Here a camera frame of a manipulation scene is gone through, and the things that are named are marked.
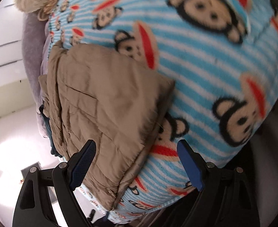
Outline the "purple duvet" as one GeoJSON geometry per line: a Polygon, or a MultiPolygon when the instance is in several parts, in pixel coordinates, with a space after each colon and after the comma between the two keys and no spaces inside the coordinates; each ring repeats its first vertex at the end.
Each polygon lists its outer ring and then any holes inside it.
{"type": "Polygon", "coordinates": [[[38,12],[25,13],[23,17],[22,56],[27,78],[36,104],[38,130],[47,137],[45,122],[39,111],[43,104],[39,76],[46,73],[47,56],[50,44],[49,22],[40,21],[38,12]]]}

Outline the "white wardrobe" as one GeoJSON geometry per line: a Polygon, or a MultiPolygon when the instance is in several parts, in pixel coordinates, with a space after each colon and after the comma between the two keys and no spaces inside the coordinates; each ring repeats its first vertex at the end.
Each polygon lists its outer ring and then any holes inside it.
{"type": "Polygon", "coordinates": [[[23,13],[14,0],[0,2],[0,87],[26,78],[22,48],[23,13]]]}

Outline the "folded dark blue jeans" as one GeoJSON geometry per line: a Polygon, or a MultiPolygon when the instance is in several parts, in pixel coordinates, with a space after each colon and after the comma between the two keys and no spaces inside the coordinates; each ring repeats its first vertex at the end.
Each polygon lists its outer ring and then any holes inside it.
{"type": "Polygon", "coordinates": [[[49,122],[50,119],[44,114],[44,105],[41,105],[39,107],[39,111],[40,111],[40,114],[43,117],[43,120],[44,120],[44,123],[45,123],[45,126],[46,126],[47,136],[50,140],[51,155],[54,155],[55,157],[62,158],[63,156],[60,155],[60,153],[57,151],[57,149],[55,147],[55,144],[53,142],[52,131],[51,131],[50,122],[49,122]]]}

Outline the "brown knot cushion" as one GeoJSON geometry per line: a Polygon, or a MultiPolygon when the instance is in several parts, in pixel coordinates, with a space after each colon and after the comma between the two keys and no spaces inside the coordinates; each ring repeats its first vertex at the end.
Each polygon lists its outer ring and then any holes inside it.
{"type": "Polygon", "coordinates": [[[55,6],[57,5],[58,0],[48,0],[47,3],[39,10],[38,20],[47,21],[55,6]]]}

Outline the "cream bedroom door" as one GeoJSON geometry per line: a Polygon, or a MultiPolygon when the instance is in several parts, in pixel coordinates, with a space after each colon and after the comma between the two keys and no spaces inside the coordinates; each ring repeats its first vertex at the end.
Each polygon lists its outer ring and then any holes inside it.
{"type": "Polygon", "coordinates": [[[28,79],[0,87],[0,118],[35,105],[28,79]]]}

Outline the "monkey print striped blanket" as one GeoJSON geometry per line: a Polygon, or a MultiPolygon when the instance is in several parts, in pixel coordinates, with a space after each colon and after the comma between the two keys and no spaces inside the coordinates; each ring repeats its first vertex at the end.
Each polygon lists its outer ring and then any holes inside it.
{"type": "Polygon", "coordinates": [[[184,139],[206,162],[225,166],[251,139],[278,98],[278,10],[272,0],[58,0],[52,46],[112,48],[173,79],[171,105],[146,160],[106,210],[129,223],[188,195],[177,154],[184,139]]]}

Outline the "tan puffer jacket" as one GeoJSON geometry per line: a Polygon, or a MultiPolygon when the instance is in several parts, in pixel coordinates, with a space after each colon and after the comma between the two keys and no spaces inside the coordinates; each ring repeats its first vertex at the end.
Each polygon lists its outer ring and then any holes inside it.
{"type": "Polygon", "coordinates": [[[112,48],[56,42],[39,82],[56,150],[97,151],[84,184],[108,211],[141,170],[171,105],[175,82],[112,48]]]}

